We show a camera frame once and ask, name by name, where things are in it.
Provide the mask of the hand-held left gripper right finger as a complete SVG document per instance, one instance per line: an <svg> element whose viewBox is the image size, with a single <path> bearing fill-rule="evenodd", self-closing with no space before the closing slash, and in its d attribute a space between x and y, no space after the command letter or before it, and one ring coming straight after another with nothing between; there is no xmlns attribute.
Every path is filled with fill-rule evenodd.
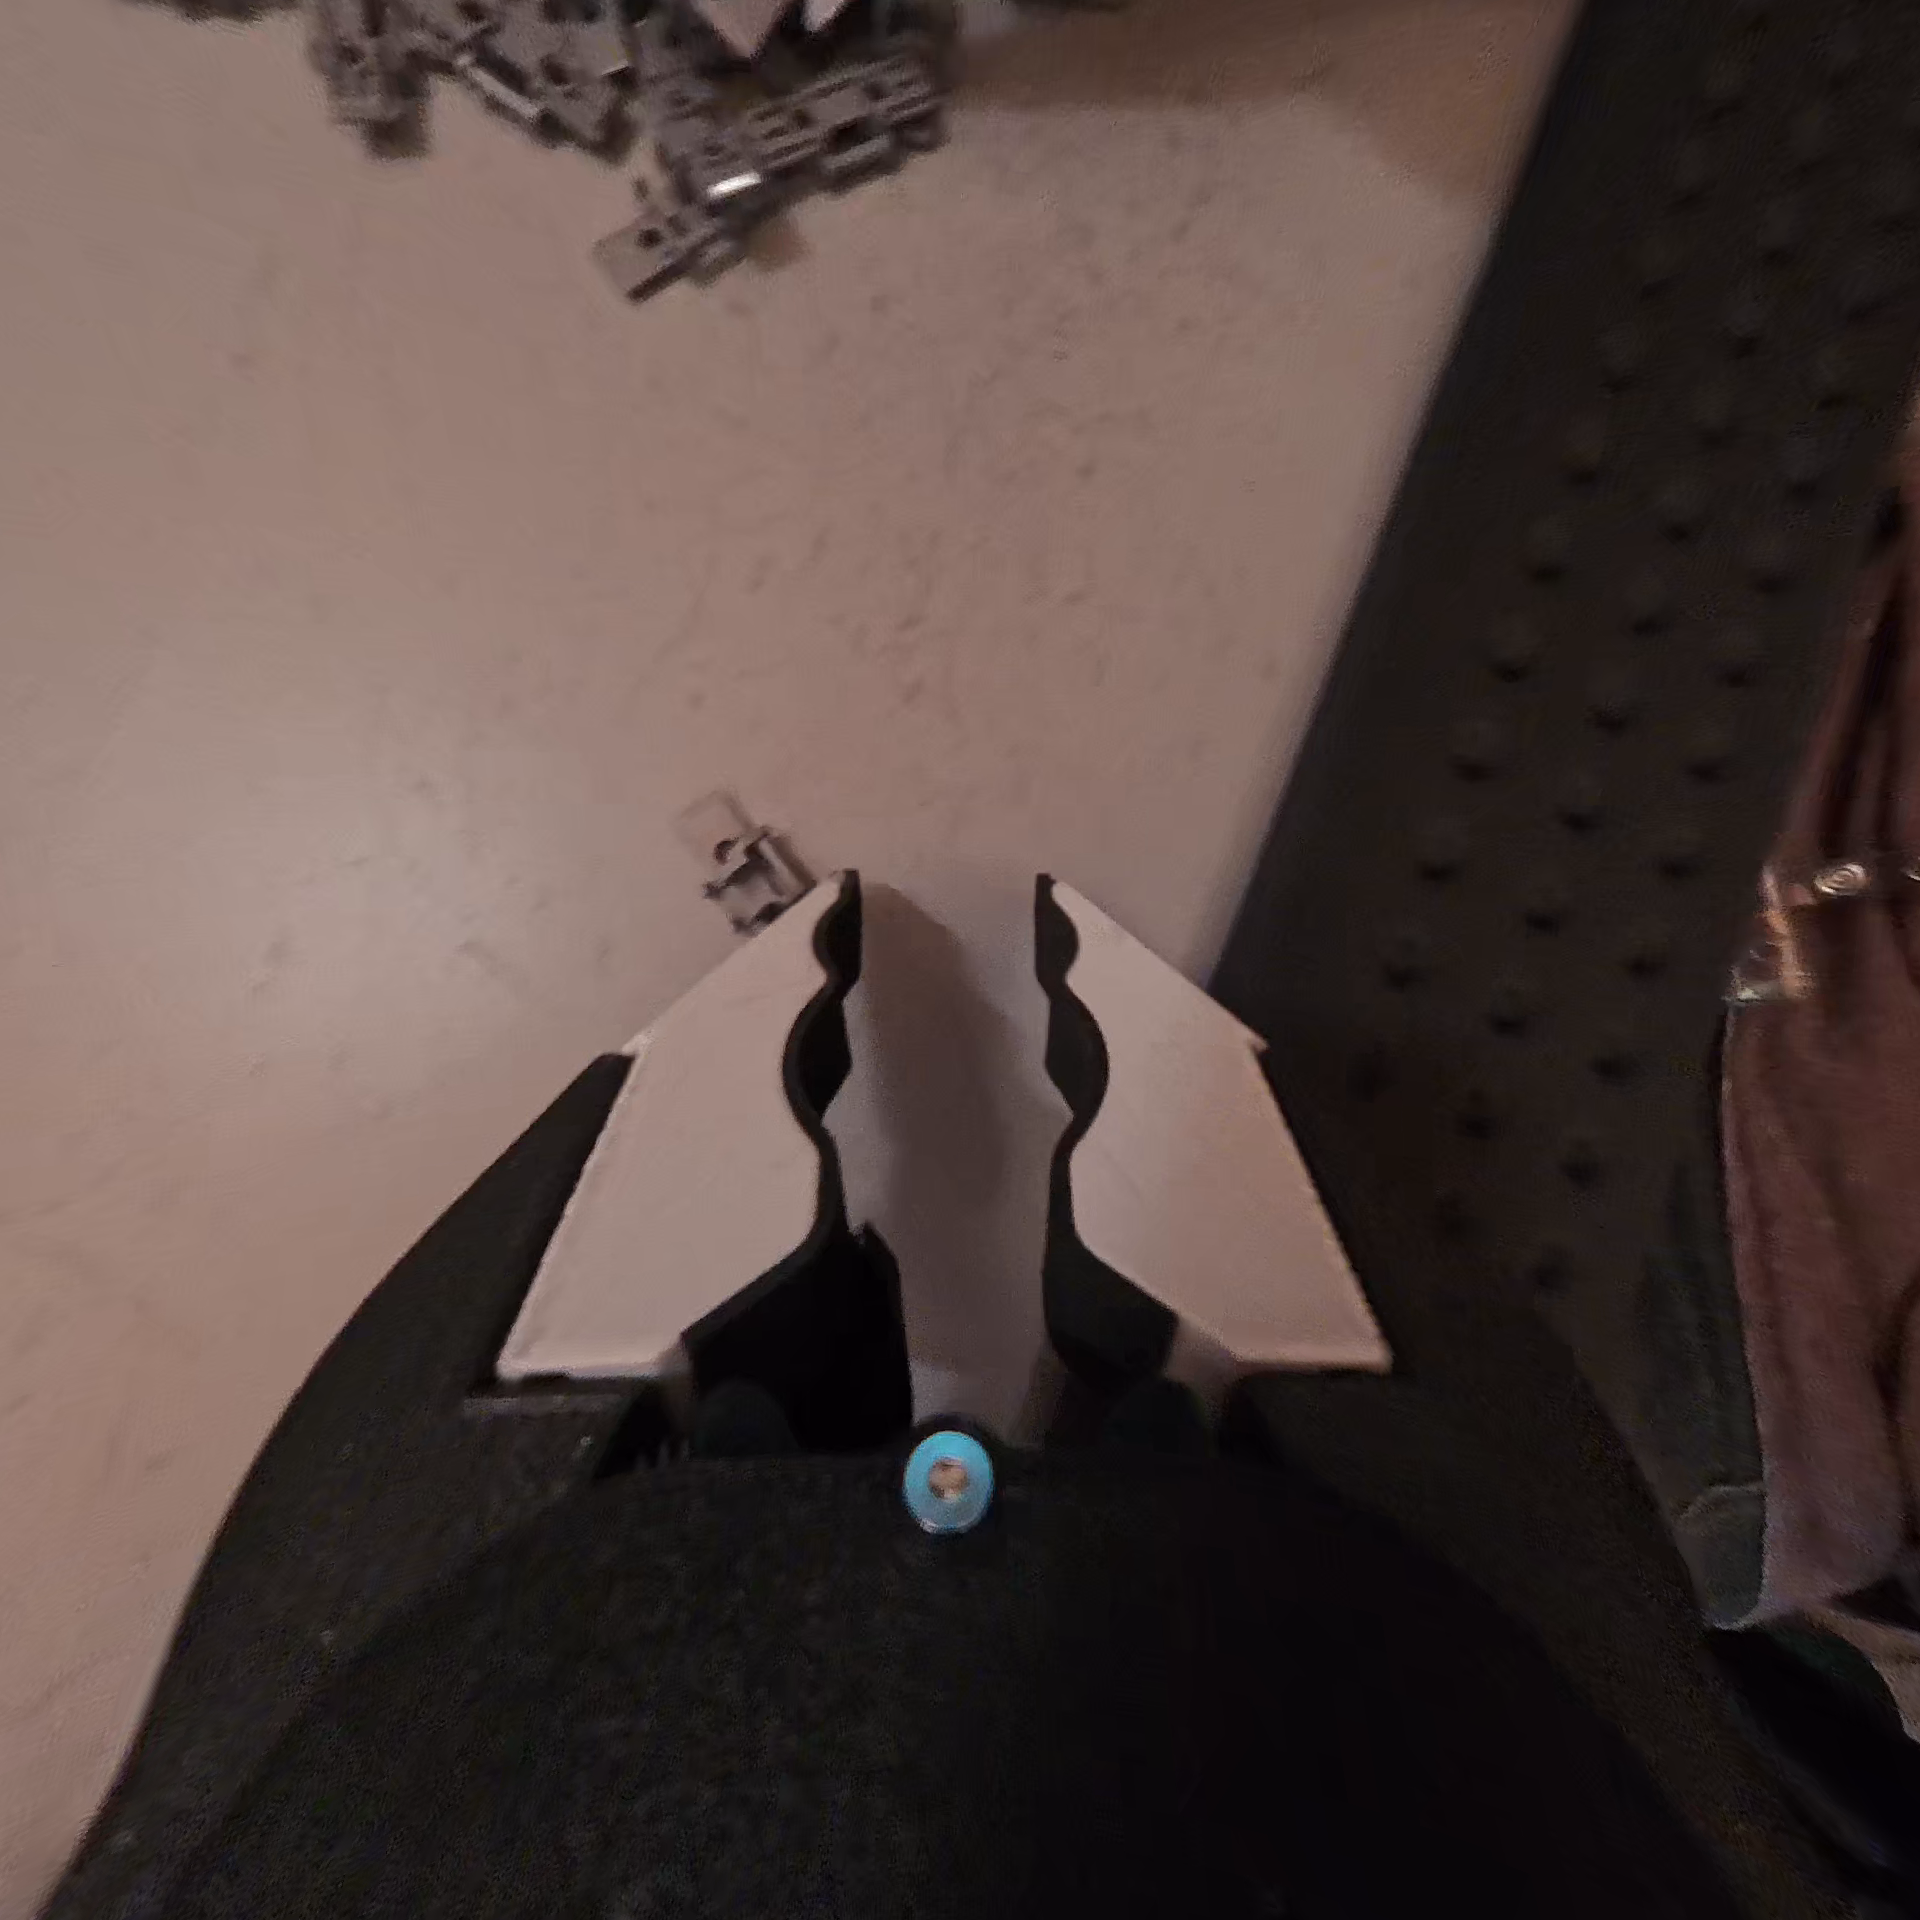
<svg viewBox="0 0 1920 1920"><path fill-rule="evenodd" d="M1264 1043L1037 875L1044 1071L1067 1107L1039 1296L1086 1385L1388 1376L1395 1357L1264 1075Z"/></svg>

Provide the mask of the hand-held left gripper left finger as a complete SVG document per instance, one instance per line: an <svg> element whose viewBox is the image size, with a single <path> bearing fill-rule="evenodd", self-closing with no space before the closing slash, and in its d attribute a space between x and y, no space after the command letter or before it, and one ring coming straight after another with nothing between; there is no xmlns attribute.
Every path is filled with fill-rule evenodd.
<svg viewBox="0 0 1920 1920"><path fill-rule="evenodd" d="M861 890L834 872L621 1052L624 1075L495 1355L506 1385L659 1376L699 1324L848 1223Z"/></svg>

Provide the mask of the single grey track link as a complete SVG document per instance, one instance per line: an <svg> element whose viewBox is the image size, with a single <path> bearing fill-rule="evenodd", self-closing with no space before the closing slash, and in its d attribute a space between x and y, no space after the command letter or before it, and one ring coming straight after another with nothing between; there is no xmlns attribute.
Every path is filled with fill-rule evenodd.
<svg viewBox="0 0 1920 1920"><path fill-rule="evenodd" d="M687 802L675 829L701 872L703 899L738 937L779 922L818 882L782 835L725 788Z"/></svg>

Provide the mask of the pile of grey track links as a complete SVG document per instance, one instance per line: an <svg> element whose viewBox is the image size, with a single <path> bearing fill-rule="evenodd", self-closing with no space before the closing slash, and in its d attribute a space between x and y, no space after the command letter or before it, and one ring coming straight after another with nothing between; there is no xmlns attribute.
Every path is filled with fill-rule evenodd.
<svg viewBox="0 0 1920 1920"><path fill-rule="evenodd" d="M546 149L635 161L591 258L626 304L709 283L795 202L895 171L946 138L963 5L173 2L291 17L333 121L376 155L426 147L436 85Z"/></svg>

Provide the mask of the grey desk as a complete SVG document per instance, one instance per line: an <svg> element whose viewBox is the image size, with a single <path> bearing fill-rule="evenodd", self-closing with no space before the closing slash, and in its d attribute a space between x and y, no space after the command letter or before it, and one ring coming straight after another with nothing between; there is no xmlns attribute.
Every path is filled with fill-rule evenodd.
<svg viewBox="0 0 1920 1920"><path fill-rule="evenodd" d="M714 791L861 873L851 1208L1018 1421L1032 880L1212 972L1571 20L979 5L939 151L624 304L461 87L5 5L5 1916L314 1360L732 948Z"/></svg>

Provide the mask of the dark grey pants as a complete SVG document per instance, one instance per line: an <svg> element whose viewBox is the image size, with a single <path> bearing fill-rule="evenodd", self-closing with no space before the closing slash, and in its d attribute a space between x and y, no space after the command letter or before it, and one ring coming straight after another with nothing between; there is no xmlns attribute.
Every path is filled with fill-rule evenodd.
<svg viewBox="0 0 1920 1920"><path fill-rule="evenodd" d="M1782 1604L1766 1599L1766 1461L1715 1175L1671 1178L1663 1231L1654 1347L1671 1530L1708 1623L1748 1629Z"/></svg>

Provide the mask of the metal clip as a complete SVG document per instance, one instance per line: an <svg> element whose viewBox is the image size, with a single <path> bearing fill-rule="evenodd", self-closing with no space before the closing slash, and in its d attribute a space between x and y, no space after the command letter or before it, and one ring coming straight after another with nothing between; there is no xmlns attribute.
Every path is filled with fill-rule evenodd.
<svg viewBox="0 0 1920 1920"><path fill-rule="evenodd" d="M1807 927L1834 909L1916 896L1917 852L1883 851L1820 856L1760 873L1757 912L1734 960L1724 1001L1733 1011L1802 1004L1816 994L1815 939Z"/></svg>

